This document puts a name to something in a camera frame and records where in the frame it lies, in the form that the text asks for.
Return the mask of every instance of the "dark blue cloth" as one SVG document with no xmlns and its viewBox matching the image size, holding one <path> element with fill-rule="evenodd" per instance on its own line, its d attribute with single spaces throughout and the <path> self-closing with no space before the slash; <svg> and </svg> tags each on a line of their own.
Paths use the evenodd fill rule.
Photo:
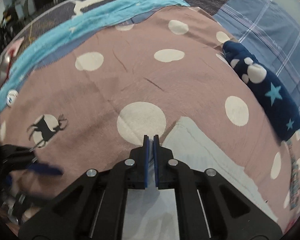
<svg viewBox="0 0 300 240">
<path fill-rule="evenodd" d="M 278 137 L 284 141 L 289 140 L 300 129 L 300 115 L 297 105 L 279 78 L 241 43 L 225 42 L 223 53 L 263 107 Z"/>
</svg>

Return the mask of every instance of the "light blue fabric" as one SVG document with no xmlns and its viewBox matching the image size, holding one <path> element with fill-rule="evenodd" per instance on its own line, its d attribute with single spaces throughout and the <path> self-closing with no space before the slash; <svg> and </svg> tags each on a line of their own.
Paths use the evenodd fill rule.
<svg viewBox="0 0 300 240">
<path fill-rule="evenodd" d="M 46 32 L 31 44 L 10 70 L 8 81 L 0 89 L 0 112 L 6 107 L 11 89 L 21 87 L 22 79 L 47 55 L 92 31 L 127 21 L 155 8 L 171 5 L 189 6 L 183 0 L 115 0 L 68 20 Z"/>
<path fill-rule="evenodd" d="M 300 114 L 300 26 L 272 0 L 229 0 L 214 19 L 281 80 Z"/>
</svg>

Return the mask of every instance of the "white stripe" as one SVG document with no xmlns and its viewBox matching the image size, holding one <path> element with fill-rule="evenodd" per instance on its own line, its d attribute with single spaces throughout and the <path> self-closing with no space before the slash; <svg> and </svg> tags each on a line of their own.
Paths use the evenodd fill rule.
<svg viewBox="0 0 300 240">
<path fill-rule="evenodd" d="M 291 55 L 293 54 L 294 50 L 296 49 L 297 45 L 300 42 L 300 32 L 298 34 L 298 37 L 296 38 L 296 41 L 294 42 L 290 52 L 288 53 L 286 59 L 284 60 L 284 62 L 282 62 L 280 68 L 278 69 L 277 73 L 275 74 L 276 76 L 279 76 L 279 74 L 281 73 L 281 71 L 283 70 L 283 68 L 285 67 L 285 65 L 287 64 L 287 62 L 289 61 Z"/>
<path fill-rule="evenodd" d="M 265 14 L 266 10 L 269 8 L 270 3 L 272 0 L 267 0 L 266 5 L 261 10 L 260 14 L 256 18 L 255 22 L 250 26 L 250 28 L 245 32 L 245 34 L 239 39 L 239 42 L 241 43 L 244 41 L 244 39 L 248 36 L 248 34 L 254 29 L 254 27 L 260 22 L 262 16 Z"/>
</svg>

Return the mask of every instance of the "turquoise cloth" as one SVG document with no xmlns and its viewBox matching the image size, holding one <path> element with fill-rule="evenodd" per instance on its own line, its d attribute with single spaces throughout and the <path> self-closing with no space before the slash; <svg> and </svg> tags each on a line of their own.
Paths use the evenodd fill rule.
<svg viewBox="0 0 300 240">
<path fill-rule="evenodd" d="M 8 81 L 0 89 L 0 112 L 7 106 L 6 97 L 9 90 L 20 89 L 24 82 L 22 77 L 25 77 L 36 68 L 36 64 L 61 46 L 89 32 L 122 23 L 155 8 L 171 5 L 189 6 L 183 0 L 116 0 L 76 16 L 46 32 L 32 43 L 13 64 Z"/>
</svg>

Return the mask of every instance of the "silver screw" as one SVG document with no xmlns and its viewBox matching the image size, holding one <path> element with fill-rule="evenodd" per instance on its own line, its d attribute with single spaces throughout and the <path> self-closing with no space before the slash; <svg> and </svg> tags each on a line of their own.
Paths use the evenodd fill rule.
<svg viewBox="0 0 300 240">
<path fill-rule="evenodd" d="M 96 176 L 97 171 L 95 169 L 90 169 L 90 170 L 87 170 L 86 174 L 88 177 L 94 177 L 94 176 Z"/>
<path fill-rule="evenodd" d="M 170 159 L 170 160 L 168 161 L 168 164 L 169 164 L 170 166 L 177 166 L 178 163 L 179 163 L 179 162 L 178 162 L 176 159 Z"/>
<path fill-rule="evenodd" d="M 217 174 L 216 170 L 214 170 L 214 169 L 207 169 L 206 173 L 210 177 L 216 176 L 216 174 Z"/>
<path fill-rule="evenodd" d="M 134 159 L 126 159 L 124 164 L 127 166 L 133 166 L 136 162 L 134 161 Z"/>
</svg>

